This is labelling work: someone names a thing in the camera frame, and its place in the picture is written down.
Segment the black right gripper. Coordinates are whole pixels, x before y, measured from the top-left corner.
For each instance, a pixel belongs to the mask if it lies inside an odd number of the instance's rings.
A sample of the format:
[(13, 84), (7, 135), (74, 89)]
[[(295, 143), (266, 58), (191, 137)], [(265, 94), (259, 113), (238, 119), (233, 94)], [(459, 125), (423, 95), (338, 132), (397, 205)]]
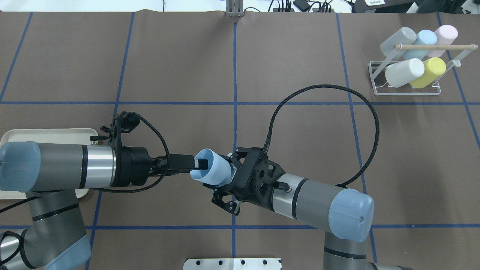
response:
[(274, 211), (274, 191), (287, 191), (287, 184), (279, 181), (286, 171), (258, 147), (239, 147), (232, 154), (220, 157), (234, 172), (227, 183), (211, 187), (212, 203), (235, 216), (239, 215), (243, 202)]

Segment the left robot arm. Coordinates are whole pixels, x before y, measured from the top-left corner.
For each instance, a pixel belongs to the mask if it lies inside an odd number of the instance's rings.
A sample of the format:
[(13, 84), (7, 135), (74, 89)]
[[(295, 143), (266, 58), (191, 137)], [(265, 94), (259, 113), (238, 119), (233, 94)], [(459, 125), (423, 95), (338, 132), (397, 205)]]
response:
[(207, 169), (191, 155), (150, 157), (143, 147), (10, 142), (1, 147), (1, 190), (26, 194), (33, 225), (1, 234), (2, 270), (73, 270), (91, 258), (77, 189), (144, 191), (151, 176)]

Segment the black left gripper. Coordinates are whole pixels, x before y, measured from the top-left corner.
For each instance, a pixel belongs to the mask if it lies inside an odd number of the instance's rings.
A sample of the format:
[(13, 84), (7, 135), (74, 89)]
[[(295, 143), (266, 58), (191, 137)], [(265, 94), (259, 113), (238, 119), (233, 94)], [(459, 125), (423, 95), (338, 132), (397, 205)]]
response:
[(192, 170), (209, 169), (207, 159), (194, 159), (192, 155), (170, 154), (153, 158), (143, 147), (127, 146), (114, 151), (113, 187), (143, 186), (149, 177), (174, 176)]

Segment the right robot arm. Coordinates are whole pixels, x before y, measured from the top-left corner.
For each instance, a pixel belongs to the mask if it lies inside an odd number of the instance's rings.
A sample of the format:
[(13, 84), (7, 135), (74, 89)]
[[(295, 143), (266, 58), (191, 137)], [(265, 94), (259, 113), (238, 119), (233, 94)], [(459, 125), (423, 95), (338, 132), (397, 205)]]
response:
[(238, 148), (228, 156), (204, 149), (204, 186), (212, 202), (232, 215), (251, 203), (325, 232), (324, 270), (405, 270), (366, 258), (374, 200), (355, 189), (287, 173), (261, 148)]

